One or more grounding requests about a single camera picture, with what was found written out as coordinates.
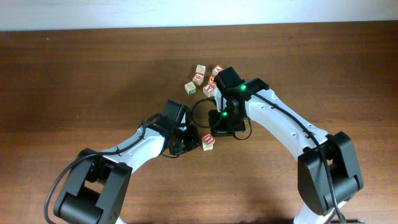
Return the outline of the plain engraved wooden block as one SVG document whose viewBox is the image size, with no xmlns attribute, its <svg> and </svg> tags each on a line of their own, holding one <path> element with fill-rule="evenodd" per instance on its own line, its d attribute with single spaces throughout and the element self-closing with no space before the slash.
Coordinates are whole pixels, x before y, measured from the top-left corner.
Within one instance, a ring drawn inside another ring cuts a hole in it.
<svg viewBox="0 0 398 224">
<path fill-rule="evenodd" d="M 210 146 L 215 143 L 215 138 L 211 133 L 206 133 L 204 136 L 202 136 L 201 140 L 206 146 Z"/>
</svg>

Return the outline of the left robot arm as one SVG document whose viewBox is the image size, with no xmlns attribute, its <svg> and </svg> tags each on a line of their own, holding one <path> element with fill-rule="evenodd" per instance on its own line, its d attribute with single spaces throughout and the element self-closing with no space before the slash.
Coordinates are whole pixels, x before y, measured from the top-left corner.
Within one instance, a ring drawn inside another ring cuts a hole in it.
<svg viewBox="0 0 398 224">
<path fill-rule="evenodd" d="M 60 174 L 66 181 L 53 214 L 67 223 L 122 223 L 131 175 L 165 150 L 177 158 L 198 143 L 189 107 L 169 100 L 162 113 L 147 118 L 122 143 L 100 152 L 82 150 Z"/>
</svg>

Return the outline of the pale engraved wooden block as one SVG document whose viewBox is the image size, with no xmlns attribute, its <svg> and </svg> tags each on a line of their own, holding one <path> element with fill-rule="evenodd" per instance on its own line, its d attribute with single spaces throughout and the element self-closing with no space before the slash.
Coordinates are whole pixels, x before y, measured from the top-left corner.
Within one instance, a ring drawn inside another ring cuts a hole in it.
<svg viewBox="0 0 398 224">
<path fill-rule="evenodd" d="M 210 144 L 210 145 L 202 144 L 202 148 L 204 151 L 210 151 L 213 149 L 213 145 L 212 144 Z"/>
</svg>

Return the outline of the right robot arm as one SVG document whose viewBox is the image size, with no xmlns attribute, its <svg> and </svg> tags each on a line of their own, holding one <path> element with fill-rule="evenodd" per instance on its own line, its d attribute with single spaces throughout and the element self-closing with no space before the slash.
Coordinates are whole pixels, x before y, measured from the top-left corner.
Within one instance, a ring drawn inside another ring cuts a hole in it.
<svg viewBox="0 0 398 224">
<path fill-rule="evenodd" d="M 213 70 L 217 108 L 208 113 L 213 136 L 235 136 L 245 123 L 258 123 L 279 140 L 298 165 L 303 200 L 294 223 L 330 223 L 346 219 L 340 208 L 364 187 L 351 138 L 329 134 L 284 104 L 259 78 L 245 81 L 233 67 Z"/>
</svg>

